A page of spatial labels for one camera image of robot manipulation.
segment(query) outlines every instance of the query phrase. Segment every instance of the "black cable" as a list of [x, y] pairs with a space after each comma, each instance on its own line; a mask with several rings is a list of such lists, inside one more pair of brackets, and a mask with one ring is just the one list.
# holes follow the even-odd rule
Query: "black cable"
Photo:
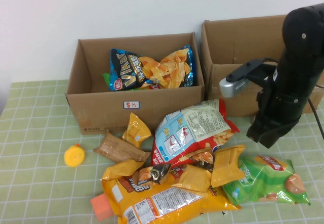
[[309, 105], [310, 107], [312, 108], [313, 110], [313, 113], [314, 113], [314, 116], [315, 116], [315, 119], [316, 119], [316, 122], [318, 124], [318, 128], [319, 128], [319, 131], [320, 133], [322, 134], [322, 137], [323, 137], [323, 140], [324, 140], [324, 131], [323, 131], [323, 128], [322, 128], [322, 125], [320, 124], [320, 121], [319, 121], [319, 118], [318, 118], [318, 115], [317, 115], [317, 112], [316, 112], [316, 109], [312, 103], [312, 101], [310, 99], [308, 99], [308, 102], [309, 102]]

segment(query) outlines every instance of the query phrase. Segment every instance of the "white wall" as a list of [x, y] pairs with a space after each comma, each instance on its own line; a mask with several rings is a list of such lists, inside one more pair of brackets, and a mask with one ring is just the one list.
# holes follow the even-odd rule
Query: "white wall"
[[10, 82], [67, 79], [78, 38], [199, 32], [204, 19], [286, 14], [322, 2], [0, 0], [0, 111]]

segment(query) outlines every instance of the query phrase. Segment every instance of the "red and white snack bag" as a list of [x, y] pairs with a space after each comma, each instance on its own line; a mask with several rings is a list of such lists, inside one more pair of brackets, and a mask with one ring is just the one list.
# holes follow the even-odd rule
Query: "red and white snack bag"
[[214, 99], [167, 115], [155, 132], [151, 165], [192, 164], [193, 155], [215, 152], [239, 132], [225, 114], [224, 101]]

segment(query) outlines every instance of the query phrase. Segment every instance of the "cardboard box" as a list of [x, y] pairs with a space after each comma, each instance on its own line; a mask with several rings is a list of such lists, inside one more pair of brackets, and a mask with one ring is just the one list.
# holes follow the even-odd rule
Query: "cardboard box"
[[[251, 59], [270, 57], [279, 60], [284, 50], [281, 29], [285, 16], [205, 21], [201, 31], [201, 68], [206, 99], [221, 98], [219, 82]], [[324, 74], [318, 81], [324, 84]], [[259, 86], [251, 83], [233, 98], [226, 98], [228, 116], [249, 116], [258, 111]], [[314, 90], [311, 100], [318, 106], [323, 91]], [[312, 112], [306, 104], [304, 113]]]
[[[161, 60], [190, 44], [195, 58], [194, 86], [111, 92], [102, 73], [110, 73], [110, 50], [123, 49]], [[78, 41], [66, 98], [82, 134], [122, 132], [134, 112], [152, 132], [172, 112], [204, 100], [201, 72], [194, 33], [142, 37], [81, 39]], [[127, 102], [135, 108], [125, 107]]]

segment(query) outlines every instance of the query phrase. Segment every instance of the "yellow chip bag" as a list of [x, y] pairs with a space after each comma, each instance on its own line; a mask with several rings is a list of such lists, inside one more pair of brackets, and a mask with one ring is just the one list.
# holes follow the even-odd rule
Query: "yellow chip bag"
[[128, 159], [124, 162], [115, 164], [108, 167], [105, 170], [105, 180], [114, 180], [122, 176], [131, 176], [138, 168], [140, 168], [144, 162], [136, 162], [132, 159]]
[[172, 187], [173, 174], [168, 174], [165, 183], [154, 187], [135, 185], [131, 176], [106, 179], [104, 175], [101, 183], [118, 224], [175, 224], [204, 212], [240, 209], [229, 202], [221, 188], [209, 188], [203, 197]]
[[211, 185], [211, 179], [212, 174], [208, 170], [186, 165], [179, 179], [172, 186], [189, 191], [206, 193]]
[[146, 124], [134, 113], [131, 113], [127, 130], [121, 138], [133, 144], [135, 147], [141, 148], [142, 142], [151, 135], [152, 133]]
[[245, 173], [237, 165], [238, 157], [245, 145], [224, 148], [215, 152], [212, 186], [218, 187], [245, 178]]

